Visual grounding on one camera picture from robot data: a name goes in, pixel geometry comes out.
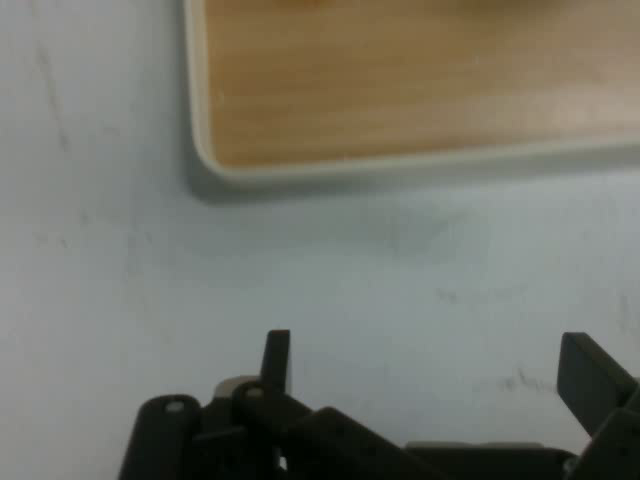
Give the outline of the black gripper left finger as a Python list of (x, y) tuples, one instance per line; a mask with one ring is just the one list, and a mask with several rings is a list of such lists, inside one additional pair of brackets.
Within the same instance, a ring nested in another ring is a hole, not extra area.
[(201, 405), (156, 397), (139, 410), (122, 479), (428, 479), (431, 470), (334, 408), (286, 391), (290, 333), (267, 334), (257, 377)]

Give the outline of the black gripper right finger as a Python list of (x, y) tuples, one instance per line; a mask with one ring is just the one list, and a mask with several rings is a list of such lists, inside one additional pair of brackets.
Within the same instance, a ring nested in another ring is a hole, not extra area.
[(588, 334), (562, 335), (557, 392), (589, 435), (567, 479), (639, 477), (639, 380)]

